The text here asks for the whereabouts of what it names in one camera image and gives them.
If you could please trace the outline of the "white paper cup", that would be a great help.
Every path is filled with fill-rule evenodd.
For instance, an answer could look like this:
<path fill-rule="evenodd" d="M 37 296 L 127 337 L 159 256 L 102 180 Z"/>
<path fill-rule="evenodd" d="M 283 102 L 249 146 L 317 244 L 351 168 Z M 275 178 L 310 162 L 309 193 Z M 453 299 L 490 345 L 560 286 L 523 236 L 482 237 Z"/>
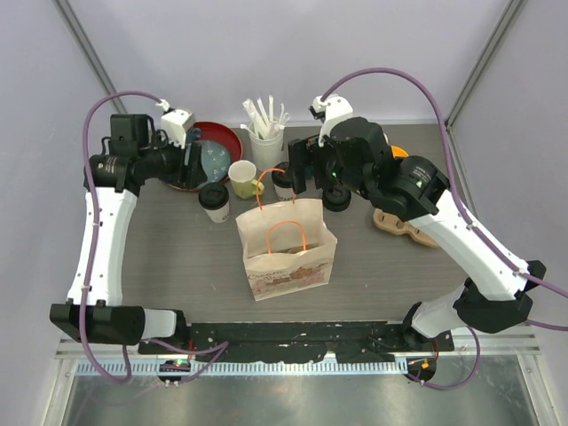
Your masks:
<path fill-rule="evenodd" d="M 224 205 L 215 209 L 204 209 L 209 219 L 216 224 L 225 222 L 230 216 L 230 203 L 226 202 Z"/>
<path fill-rule="evenodd" d="M 292 201 L 295 198 L 294 189 L 291 183 L 274 181 L 273 185 L 279 201 Z"/>

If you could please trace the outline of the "white straw holder cup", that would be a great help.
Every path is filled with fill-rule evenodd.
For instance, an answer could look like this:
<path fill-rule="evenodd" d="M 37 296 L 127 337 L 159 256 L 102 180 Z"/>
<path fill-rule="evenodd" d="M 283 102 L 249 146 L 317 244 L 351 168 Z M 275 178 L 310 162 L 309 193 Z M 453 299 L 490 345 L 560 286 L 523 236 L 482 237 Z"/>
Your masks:
<path fill-rule="evenodd" d="M 260 134 L 251 125 L 248 129 L 248 136 L 252 150 L 252 162 L 258 170 L 270 169 L 284 161 L 284 130 L 280 125 L 276 125 L 275 132 L 268 139 L 260 138 Z"/>

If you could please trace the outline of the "orange bowl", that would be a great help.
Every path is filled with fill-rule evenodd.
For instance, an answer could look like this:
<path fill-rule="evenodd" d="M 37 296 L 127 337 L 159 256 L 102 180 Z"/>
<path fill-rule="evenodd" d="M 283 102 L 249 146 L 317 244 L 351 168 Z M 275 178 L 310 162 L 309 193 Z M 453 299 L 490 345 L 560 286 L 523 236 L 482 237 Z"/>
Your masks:
<path fill-rule="evenodd" d="M 399 146 L 391 146 L 390 149 L 394 158 L 406 158 L 408 156 L 408 152 Z"/>

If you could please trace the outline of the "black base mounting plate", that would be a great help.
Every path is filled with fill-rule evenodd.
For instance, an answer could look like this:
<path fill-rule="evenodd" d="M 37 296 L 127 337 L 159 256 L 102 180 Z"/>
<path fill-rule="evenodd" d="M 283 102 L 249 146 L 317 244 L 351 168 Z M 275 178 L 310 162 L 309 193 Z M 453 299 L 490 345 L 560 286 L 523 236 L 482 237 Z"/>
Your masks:
<path fill-rule="evenodd" d="M 189 350 L 205 362 L 213 357 L 205 350 L 228 343 L 221 362 L 304 364 L 321 362 L 329 352 L 340 363 L 362 363 L 393 360 L 396 352 L 454 350 L 448 331 L 432 340 L 407 342 L 403 327 L 386 321 L 193 323 L 162 341 L 170 347 L 150 341 L 140 344 L 138 352 Z"/>

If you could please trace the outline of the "stack of black cup lids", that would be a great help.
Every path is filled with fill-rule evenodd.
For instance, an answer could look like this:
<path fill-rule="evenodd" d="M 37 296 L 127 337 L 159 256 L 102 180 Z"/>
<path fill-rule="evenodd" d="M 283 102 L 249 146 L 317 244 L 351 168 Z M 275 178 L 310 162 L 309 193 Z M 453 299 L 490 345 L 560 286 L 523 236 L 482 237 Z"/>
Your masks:
<path fill-rule="evenodd" d="M 341 186 L 328 188 L 322 193 L 322 203 L 329 211 L 345 211 L 351 204 L 351 192 Z"/>

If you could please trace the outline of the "yellow mug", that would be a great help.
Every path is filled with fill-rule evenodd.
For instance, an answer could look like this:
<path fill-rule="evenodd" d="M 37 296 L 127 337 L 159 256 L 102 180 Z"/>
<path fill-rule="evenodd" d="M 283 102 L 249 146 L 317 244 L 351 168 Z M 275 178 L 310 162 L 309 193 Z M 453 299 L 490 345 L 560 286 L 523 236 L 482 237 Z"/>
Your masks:
<path fill-rule="evenodd" d="M 228 177 L 239 198 L 246 200 L 264 193 L 264 184 L 256 179 L 256 173 L 253 162 L 240 160 L 231 164 Z"/>

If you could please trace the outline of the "blue grey plate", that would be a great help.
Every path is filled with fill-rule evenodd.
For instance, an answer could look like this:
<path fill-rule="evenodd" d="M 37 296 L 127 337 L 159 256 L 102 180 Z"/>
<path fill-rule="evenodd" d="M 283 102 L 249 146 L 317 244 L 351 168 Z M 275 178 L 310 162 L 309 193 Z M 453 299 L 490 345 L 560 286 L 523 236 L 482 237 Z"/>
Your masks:
<path fill-rule="evenodd" d="M 207 182 L 221 182 L 228 173 L 232 163 L 228 150 L 216 141 L 200 140 L 201 166 L 206 174 Z"/>

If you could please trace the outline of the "wrapped white straw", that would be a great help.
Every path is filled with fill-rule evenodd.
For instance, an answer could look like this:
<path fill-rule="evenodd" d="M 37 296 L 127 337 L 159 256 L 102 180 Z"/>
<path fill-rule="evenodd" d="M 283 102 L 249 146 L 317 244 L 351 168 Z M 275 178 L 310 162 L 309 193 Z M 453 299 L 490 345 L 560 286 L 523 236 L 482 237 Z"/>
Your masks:
<path fill-rule="evenodd" d="M 280 103 L 280 112 L 276 113 L 276 102 L 273 95 L 268 96 L 267 105 L 264 104 L 262 98 L 256 101 L 245 99 L 242 107 L 249 119 L 249 125 L 242 125 L 242 128 L 262 140 L 275 138 L 281 131 L 284 131 L 290 117 L 283 103 Z"/>

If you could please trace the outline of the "brown cardboard cup carrier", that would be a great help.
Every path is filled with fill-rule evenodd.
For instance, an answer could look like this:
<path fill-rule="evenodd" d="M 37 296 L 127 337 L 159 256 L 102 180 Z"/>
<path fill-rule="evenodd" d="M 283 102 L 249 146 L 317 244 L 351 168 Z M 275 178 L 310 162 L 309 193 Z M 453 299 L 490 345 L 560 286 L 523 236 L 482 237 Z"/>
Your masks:
<path fill-rule="evenodd" d="M 302 248 L 302 247 L 290 248 L 288 251 L 285 252 L 285 254 L 290 254 L 290 255 L 302 254 L 308 250 L 309 250 L 308 248 Z"/>

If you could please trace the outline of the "black lid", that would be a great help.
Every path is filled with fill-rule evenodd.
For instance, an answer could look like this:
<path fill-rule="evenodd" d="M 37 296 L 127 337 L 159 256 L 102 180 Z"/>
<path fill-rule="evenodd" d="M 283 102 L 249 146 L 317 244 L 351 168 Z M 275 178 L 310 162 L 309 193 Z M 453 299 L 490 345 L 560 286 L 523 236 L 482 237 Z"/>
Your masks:
<path fill-rule="evenodd" d="M 208 183 L 200 189 L 198 202 L 207 210 L 221 209 L 229 202 L 228 190 L 218 182 Z"/>
<path fill-rule="evenodd" d="M 274 166 L 271 174 L 274 185 L 281 188 L 291 188 L 292 181 L 288 174 L 288 162 L 280 162 Z"/>

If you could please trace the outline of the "printed paper takeout bag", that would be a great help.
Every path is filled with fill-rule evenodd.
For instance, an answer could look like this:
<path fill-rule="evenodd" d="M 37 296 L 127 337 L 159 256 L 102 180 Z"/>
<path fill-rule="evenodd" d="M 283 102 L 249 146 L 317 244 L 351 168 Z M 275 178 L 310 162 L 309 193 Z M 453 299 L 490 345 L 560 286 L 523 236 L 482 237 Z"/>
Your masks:
<path fill-rule="evenodd" d="M 337 238 L 327 228 L 320 199 L 294 198 L 263 204 L 236 217 L 242 260 L 254 299 L 316 288 L 329 283 Z M 285 254 L 291 248 L 309 249 Z"/>

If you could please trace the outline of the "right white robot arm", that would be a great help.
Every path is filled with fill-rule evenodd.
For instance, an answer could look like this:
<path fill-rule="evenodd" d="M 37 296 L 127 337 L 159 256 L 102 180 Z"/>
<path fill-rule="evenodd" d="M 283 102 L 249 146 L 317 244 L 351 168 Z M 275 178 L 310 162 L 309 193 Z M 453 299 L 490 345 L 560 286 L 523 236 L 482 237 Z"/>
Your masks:
<path fill-rule="evenodd" d="M 443 332 L 472 327 L 495 334 L 528 320 L 536 288 L 525 274 L 546 271 L 540 261 L 499 258 L 497 242 L 480 238 L 483 226 L 452 196 L 448 177 L 426 158 L 393 153 L 380 125 L 362 117 L 338 123 L 318 143 L 314 137 L 288 142 L 288 175 L 295 193 L 306 189 L 312 168 L 322 190 L 341 186 L 433 239 L 468 275 L 455 291 L 414 304 L 400 329 L 402 343 L 419 351 Z"/>

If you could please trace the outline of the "red round tray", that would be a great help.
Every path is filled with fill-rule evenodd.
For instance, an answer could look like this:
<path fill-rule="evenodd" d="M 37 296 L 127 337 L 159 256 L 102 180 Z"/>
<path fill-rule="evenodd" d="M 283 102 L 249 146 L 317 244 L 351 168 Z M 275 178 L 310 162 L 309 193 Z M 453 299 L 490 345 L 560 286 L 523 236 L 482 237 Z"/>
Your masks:
<path fill-rule="evenodd" d="M 212 140 L 224 146 L 231 156 L 232 163 L 242 158 L 242 143 L 239 137 L 231 129 L 220 123 L 197 122 L 186 134 L 185 147 L 189 147 L 193 142 L 199 143 L 200 140 Z M 226 178 L 218 183 L 223 184 L 227 180 L 228 173 Z M 175 186 L 168 182 L 162 182 L 170 187 L 186 192 L 198 192 L 204 185 L 208 184 L 206 182 L 195 188 L 189 188 L 188 186 Z"/>

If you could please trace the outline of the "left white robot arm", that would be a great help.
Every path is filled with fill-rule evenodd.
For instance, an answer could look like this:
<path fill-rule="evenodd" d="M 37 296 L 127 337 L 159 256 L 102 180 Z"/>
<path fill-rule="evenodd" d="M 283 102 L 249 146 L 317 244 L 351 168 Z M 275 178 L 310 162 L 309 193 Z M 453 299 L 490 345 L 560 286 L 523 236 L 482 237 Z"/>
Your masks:
<path fill-rule="evenodd" d="M 201 147 L 188 141 L 193 113 L 171 109 L 158 124 L 146 114 L 114 114 L 102 151 L 85 173 L 86 225 L 81 255 L 67 300 L 53 304 L 51 322 L 80 343 L 135 345 L 157 338 L 168 353 L 189 342 L 180 310 L 126 306 L 122 261 L 129 223 L 148 179 L 194 189 L 207 180 Z"/>

